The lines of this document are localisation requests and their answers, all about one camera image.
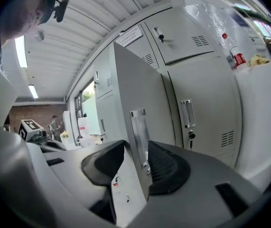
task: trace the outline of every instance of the ceiling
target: ceiling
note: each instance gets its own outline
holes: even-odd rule
[[[39,26],[45,39],[26,35],[28,68],[20,70],[14,41],[3,48],[3,69],[19,97],[63,98],[78,70],[98,43],[117,25],[141,9],[163,0],[70,0],[64,20]]]

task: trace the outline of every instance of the wall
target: wall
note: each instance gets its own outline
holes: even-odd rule
[[[90,126],[90,134],[101,135],[94,96],[83,102],[83,113],[87,113],[87,120]]]
[[[17,132],[21,120],[32,119],[49,133],[48,125],[52,122],[52,116],[57,115],[57,123],[60,124],[64,111],[65,104],[13,106],[9,112],[11,130]]]

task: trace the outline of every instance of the black rubber pad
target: black rubber pad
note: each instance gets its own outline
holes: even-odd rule
[[[187,181],[190,166],[185,159],[153,141],[149,141],[148,151],[152,177],[152,185],[149,187],[150,195],[173,193]]]

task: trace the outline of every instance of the white plastic cover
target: white plastic cover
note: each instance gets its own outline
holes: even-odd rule
[[[243,131],[235,169],[259,190],[271,182],[271,63],[235,74]]]
[[[229,52],[226,50],[224,39],[222,38],[223,33],[226,33],[236,42],[247,62],[250,61],[254,54],[261,53],[257,51],[255,44],[244,29],[228,13],[217,9],[213,4],[190,5],[184,7],[184,9],[224,48],[223,52],[226,56],[229,55]]]

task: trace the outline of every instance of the white locker cabinet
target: white locker cabinet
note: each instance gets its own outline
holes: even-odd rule
[[[112,78],[109,66],[109,47],[106,47],[94,60],[95,95],[99,97],[112,91]]]
[[[115,112],[114,96],[110,94],[100,97],[96,101],[96,111],[103,143],[121,139]]]
[[[148,63],[151,67],[158,69],[158,63],[155,59],[154,53],[152,51],[151,45],[147,39],[147,36],[139,24],[137,25],[140,28],[141,33],[143,34],[142,37],[138,38],[137,40],[133,41],[130,45],[126,46],[126,48],[133,52],[135,55],[139,56],[142,60]]]
[[[220,57],[196,61],[169,69],[180,112],[184,148],[189,149],[189,131],[196,137],[192,150],[214,157],[225,153],[236,154],[241,136],[239,93],[232,71]],[[191,100],[195,126],[184,119],[181,102]]]
[[[187,17],[182,8],[157,13],[144,21],[166,65],[215,51],[207,36]],[[164,36],[163,42],[158,38],[160,34]]]

